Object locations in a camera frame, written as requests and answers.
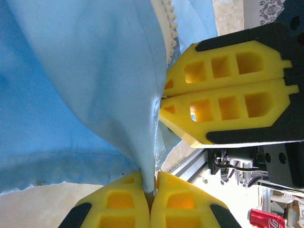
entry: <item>cable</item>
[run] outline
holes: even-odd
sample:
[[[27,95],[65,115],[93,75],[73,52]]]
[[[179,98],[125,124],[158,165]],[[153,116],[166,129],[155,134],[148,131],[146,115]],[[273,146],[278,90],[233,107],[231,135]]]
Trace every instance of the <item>cable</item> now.
[[[270,189],[274,189],[274,190],[278,190],[278,191],[289,191],[289,192],[295,192],[295,193],[301,193],[301,194],[304,193],[304,191],[301,191],[301,190],[291,189],[291,188],[287,188],[284,186],[276,186],[276,185],[272,185],[272,184],[268,184],[268,183],[264,183],[264,182],[261,182],[261,186],[270,188]]]
[[[226,179],[226,180],[221,179],[221,180],[220,180],[220,183],[221,183],[222,185],[224,185],[225,183],[227,183],[227,182],[229,181],[229,179],[233,176],[233,174],[235,173],[235,171],[236,171],[236,170],[231,171],[231,173],[230,173],[230,175],[227,177],[227,179]]]
[[[258,181],[262,180],[263,178],[260,176],[260,177],[255,177],[255,178],[252,178],[249,183],[248,183],[248,187],[250,188],[252,185],[256,184]]]
[[[219,157],[215,158],[213,160],[213,164],[215,167],[218,167],[220,169],[234,169],[236,171],[241,171],[241,172],[256,172],[256,171],[260,171],[259,168],[241,168],[241,167],[237,167],[234,165],[221,165],[217,163],[217,160],[221,159]]]

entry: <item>rectangular cutout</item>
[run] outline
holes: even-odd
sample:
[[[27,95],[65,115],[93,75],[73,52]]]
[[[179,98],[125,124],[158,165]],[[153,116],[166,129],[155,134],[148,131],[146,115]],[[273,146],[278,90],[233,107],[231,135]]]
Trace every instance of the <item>rectangular cutout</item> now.
[[[167,208],[193,209],[194,196],[190,192],[172,194],[168,198]]]
[[[204,61],[190,63],[185,67],[185,77],[187,83],[197,83],[206,81],[206,69]]]
[[[195,122],[213,121],[211,100],[192,102],[190,104],[190,114],[195,115],[195,118],[191,117]]]
[[[135,228],[135,216],[102,216],[98,228]]]
[[[132,194],[124,191],[112,191],[108,196],[108,209],[131,209],[134,208]]]
[[[199,216],[166,216],[166,228],[204,228]]]
[[[237,53],[237,66],[240,75],[259,72],[264,69],[262,57],[255,52]]]
[[[211,59],[213,78],[222,78],[231,76],[228,56],[222,56]]]
[[[167,112],[171,113],[171,114],[175,114],[175,107],[174,107],[174,105],[164,107],[163,109],[166,110]]]
[[[131,178],[125,180],[123,183],[124,184],[132,184],[132,183],[135,183],[135,179],[133,177],[131,177]]]
[[[170,79],[166,85],[165,85],[165,89],[172,89],[173,88],[173,79]]]
[[[265,116],[274,107],[274,101],[268,92],[246,94],[245,102],[249,118]]]
[[[236,96],[221,97],[218,99],[222,120],[236,120],[241,118]]]

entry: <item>red can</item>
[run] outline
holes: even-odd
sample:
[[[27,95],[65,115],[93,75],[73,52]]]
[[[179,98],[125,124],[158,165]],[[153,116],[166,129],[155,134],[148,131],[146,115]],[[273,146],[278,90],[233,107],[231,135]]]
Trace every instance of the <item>red can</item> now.
[[[285,228],[283,217],[261,210],[251,209],[248,212],[248,219],[251,225],[258,228]]]

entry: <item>floor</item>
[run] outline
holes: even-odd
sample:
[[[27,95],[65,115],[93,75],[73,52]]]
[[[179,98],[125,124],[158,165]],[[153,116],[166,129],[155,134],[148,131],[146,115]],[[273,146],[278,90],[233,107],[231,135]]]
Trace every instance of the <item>floor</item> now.
[[[243,0],[213,0],[213,4],[219,35],[244,29]],[[192,152],[193,149],[182,142],[169,155],[162,170],[169,171]],[[238,220],[246,220],[246,209],[255,206],[255,200],[249,200],[250,196],[251,199],[255,198],[255,193],[251,194],[243,189],[223,188],[219,186],[216,177],[214,180],[209,179],[208,184],[200,177],[195,184],[227,203]],[[2,195],[0,228],[56,228],[78,200],[100,187],[63,183]],[[246,208],[241,206],[244,200],[249,201]]]

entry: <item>cloth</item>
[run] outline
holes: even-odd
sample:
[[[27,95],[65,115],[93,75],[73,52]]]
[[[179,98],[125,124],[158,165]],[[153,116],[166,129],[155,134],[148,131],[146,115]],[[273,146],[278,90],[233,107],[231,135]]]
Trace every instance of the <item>cloth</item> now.
[[[173,1],[180,19],[197,12],[177,29],[185,46],[217,35],[212,1],[188,2]],[[207,32],[186,36],[194,24]],[[180,141],[158,126],[167,62],[149,0],[0,0],[0,60],[2,193],[147,180]]]
[[[245,29],[255,28],[274,22],[284,10],[285,0],[245,0],[244,24]]]

